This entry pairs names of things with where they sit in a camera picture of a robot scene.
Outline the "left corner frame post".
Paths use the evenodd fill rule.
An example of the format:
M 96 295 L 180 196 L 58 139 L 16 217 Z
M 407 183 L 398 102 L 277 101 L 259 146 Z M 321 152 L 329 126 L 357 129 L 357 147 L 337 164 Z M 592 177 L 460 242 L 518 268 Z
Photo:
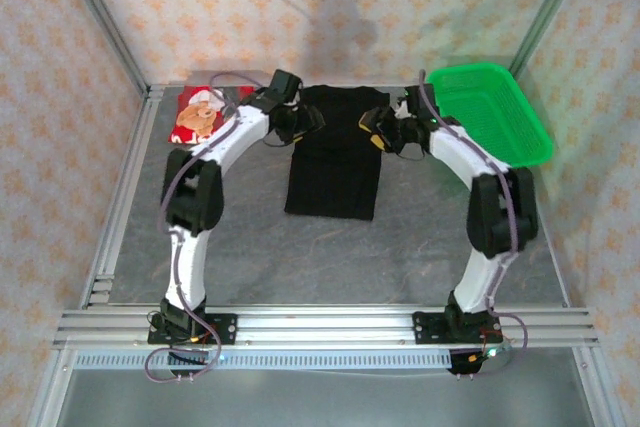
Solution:
M 146 96 L 150 89 L 141 68 L 129 49 L 114 17 L 105 0 L 84 0 L 89 11 L 101 28 L 107 42 L 122 64 L 128 78 L 135 89 L 142 96 Z

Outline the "grey metal sheet panel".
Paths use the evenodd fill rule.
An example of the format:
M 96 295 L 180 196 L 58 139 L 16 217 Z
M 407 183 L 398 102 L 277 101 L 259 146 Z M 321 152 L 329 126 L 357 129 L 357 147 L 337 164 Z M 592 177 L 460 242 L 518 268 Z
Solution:
M 56 427 L 593 427 L 558 367 L 472 381 L 436 373 L 217 371 L 157 385 L 78 371 Z

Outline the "right corner frame post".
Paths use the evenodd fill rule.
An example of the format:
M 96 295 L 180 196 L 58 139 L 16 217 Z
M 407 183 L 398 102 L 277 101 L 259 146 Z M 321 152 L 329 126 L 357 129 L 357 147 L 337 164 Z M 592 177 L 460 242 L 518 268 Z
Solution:
M 547 28 L 559 11 L 564 0 L 543 0 L 510 65 L 509 72 L 518 80 L 534 54 Z

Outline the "green plastic basket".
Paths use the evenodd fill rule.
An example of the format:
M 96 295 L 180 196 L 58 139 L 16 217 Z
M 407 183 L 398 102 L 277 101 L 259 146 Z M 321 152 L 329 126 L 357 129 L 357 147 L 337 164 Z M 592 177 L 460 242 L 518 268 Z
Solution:
M 552 140 L 511 73 L 481 62 L 433 71 L 428 83 L 443 116 L 457 119 L 494 157 L 514 167 L 551 159 Z

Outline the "black t-shirt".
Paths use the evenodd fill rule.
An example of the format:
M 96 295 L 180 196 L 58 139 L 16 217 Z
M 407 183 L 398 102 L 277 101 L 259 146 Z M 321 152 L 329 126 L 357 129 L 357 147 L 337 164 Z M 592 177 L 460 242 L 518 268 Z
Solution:
M 302 92 L 325 125 L 295 143 L 284 210 L 292 215 L 371 221 L 382 151 L 359 127 L 371 109 L 387 107 L 390 95 L 373 87 L 317 85 Z

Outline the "aluminium frame leg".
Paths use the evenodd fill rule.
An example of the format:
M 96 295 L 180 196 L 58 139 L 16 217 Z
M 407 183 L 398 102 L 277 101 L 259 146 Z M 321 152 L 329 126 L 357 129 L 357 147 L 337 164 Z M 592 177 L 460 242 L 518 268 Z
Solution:
M 53 350 L 44 369 L 27 427 L 56 427 L 74 370 L 77 351 Z
M 572 349 L 594 427 L 627 427 L 600 347 Z

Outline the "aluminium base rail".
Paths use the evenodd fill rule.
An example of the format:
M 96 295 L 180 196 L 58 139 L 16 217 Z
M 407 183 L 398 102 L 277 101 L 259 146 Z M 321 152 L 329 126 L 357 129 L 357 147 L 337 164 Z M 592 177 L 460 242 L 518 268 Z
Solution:
M 454 348 L 440 332 L 440 315 L 417 306 L 258 306 L 232 307 L 236 320 L 223 327 L 238 348 Z M 116 306 L 66 311 L 54 336 L 57 347 L 143 348 L 149 323 L 146 307 Z M 597 343 L 589 312 L 580 308 L 523 308 L 502 315 L 478 334 L 510 339 L 517 346 L 582 347 Z

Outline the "red bear print t-shirt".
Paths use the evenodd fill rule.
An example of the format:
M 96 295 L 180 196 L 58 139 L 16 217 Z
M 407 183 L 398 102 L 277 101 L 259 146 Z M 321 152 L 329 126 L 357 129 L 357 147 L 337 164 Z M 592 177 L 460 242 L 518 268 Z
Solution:
M 252 86 L 186 86 L 178 96 L 176 119 L 168 142 L 203 143 L 233 117 L 235 107 L 254 91 Z

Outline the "corner frame post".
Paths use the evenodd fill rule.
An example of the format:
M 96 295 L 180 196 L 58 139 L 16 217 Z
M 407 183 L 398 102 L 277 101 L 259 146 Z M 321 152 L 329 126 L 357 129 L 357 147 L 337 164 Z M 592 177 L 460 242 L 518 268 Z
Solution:
M 510 65 L 509 72 L 518 80 L 534 54 L 547 28 L 559 11 L 564 0 L 543 0 Z
M 146 96 L 150 89 L 141 68 L 129 49 L 114 17 L 105 0 L 84 0 L 89 11 L 101 28 L 107 42 L 122 64 L 128 78 L 135 89 L 142 96 Z

